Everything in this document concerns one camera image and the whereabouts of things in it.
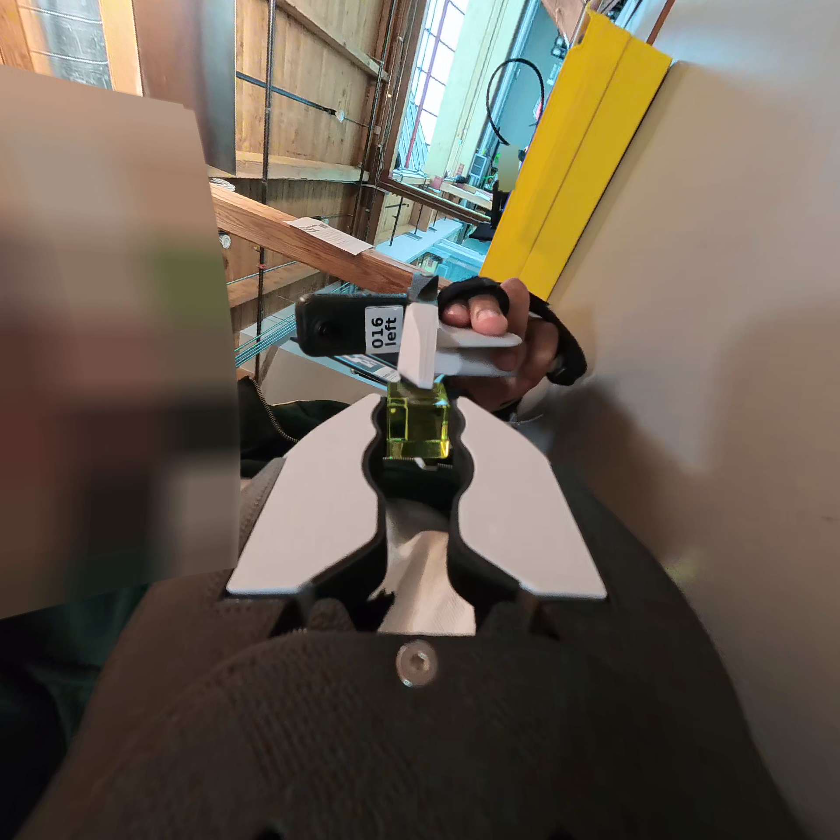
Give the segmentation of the wooden post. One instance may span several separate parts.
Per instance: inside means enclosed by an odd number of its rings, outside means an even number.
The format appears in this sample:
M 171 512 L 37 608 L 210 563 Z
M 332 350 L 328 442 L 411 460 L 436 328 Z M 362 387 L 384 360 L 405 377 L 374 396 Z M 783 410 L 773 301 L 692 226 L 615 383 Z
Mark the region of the wooden post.
M 211 183 L 209 190 L 217 226 L 228 234 L 291 257 L 331 277 L 367 291 L 404 292 L 411 285 L 415 267 L 373 248 L 358 255 L 341 250 L 307 234 L 291 222 L 294 217 Z

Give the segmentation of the silver metal duct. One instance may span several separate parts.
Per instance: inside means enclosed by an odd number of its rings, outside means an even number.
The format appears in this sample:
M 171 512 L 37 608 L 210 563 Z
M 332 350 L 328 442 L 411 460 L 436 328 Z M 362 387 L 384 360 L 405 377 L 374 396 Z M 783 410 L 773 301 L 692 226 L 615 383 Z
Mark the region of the silver metal duct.
M 205 162 L 236 168 L 235 1 L 134 1 L 143 93 L 195 113 Z

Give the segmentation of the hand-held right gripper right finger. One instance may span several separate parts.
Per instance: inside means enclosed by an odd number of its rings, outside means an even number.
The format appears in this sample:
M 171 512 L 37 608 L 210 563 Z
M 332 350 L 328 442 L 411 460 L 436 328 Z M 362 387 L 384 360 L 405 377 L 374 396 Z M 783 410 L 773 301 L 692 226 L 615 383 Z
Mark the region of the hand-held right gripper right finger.
M 477 614 L 500 602 L 603 602 L 606 586 L 547 457 L 464 396 L 451 417 L 455 591 Z

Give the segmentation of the brown wooden board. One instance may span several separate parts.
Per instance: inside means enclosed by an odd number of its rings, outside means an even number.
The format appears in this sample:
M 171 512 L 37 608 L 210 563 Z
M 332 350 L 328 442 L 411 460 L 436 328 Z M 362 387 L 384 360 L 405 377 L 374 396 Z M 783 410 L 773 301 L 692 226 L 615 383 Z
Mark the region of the brown wooden board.
M 567 47 L 573 47 L 581 32 L 589 2 L 541 1 L 541 4 L 556 25 Z

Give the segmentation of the person's left hand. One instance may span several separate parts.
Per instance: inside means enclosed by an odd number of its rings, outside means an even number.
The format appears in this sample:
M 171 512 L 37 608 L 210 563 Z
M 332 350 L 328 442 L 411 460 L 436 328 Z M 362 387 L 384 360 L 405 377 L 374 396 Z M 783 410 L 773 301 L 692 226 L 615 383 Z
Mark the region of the person's left hand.
M 455 301 L 440 313 L 442 322 L 454 327 L 471 328 L 489 337 L 511 333 L 521 339 L 518 346 L 492 354 L 494 365 L 512 376 L 451 377 L 447 382 L 449 391 L 467 396 L 491 413 L 518 402 L 541 382 L 552 369 L 559 343 L 559 332 L 551 323 L 531 318 L 529 290 L 519 279 L 508 279 L 501 288 L 509 300 L 506 315 L 488 295 Z

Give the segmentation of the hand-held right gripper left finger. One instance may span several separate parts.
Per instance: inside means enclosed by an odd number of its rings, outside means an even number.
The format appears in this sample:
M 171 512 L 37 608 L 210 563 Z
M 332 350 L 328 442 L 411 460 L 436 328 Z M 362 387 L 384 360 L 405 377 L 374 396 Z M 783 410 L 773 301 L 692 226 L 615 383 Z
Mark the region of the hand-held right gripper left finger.
M 303 612 L 321 599 L 353 610 L 387 571 L 385 498 L 377 485 L 383 395 L 368 395 L 289 451 L 231 574 L 236 598 L 287 597 Z

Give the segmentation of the large yellow plastic bin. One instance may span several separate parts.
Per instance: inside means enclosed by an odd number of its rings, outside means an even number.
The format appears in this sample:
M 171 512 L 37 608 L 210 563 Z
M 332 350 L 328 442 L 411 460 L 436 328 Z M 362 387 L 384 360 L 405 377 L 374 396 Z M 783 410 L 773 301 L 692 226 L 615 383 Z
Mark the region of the large yellow plastic bin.
M 507 200 L 481 275 L 548 300 L 672 59 L 588 10 Z

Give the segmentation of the framed black-white marker poster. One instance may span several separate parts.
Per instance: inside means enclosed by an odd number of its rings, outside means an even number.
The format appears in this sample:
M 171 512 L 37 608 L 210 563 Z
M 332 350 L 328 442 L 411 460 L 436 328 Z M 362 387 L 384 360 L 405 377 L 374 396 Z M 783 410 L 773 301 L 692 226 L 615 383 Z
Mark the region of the framed black-white marker poster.
M 356 375 L 384 388 L 400 380 L 394 364 L 379 356 L 355 353 L 336 356 L 335 360 L 350 368 Z

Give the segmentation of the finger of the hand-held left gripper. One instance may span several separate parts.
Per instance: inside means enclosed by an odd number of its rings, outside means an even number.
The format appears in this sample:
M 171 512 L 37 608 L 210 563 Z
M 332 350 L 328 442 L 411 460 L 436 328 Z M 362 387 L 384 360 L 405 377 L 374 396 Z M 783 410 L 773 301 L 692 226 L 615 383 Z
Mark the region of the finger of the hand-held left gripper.
M 405 309 L 396 369 L 402 382 L 423 391 L 434 386 L 438 324 L 436 303 L 413 302 Z

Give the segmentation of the green transparent cube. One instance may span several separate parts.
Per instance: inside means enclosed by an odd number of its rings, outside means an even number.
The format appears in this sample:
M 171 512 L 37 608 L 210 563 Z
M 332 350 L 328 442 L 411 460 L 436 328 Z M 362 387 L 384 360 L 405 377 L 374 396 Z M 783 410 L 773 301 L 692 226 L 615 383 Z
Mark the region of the green transparent cube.
M 387 386 L 385 457 L 442 461 L 449 457 L 449 400 L 441 381 L 429 390 L 404 381 Z

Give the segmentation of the large window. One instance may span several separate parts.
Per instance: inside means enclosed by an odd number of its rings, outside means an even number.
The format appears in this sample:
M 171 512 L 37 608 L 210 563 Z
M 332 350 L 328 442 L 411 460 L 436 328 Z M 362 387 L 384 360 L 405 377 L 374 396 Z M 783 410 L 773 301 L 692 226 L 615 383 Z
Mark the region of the large window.
M 397 135 L 394 173 L 450 175 L 458 164 L 474 77 L 504 2 L 427 2 Z

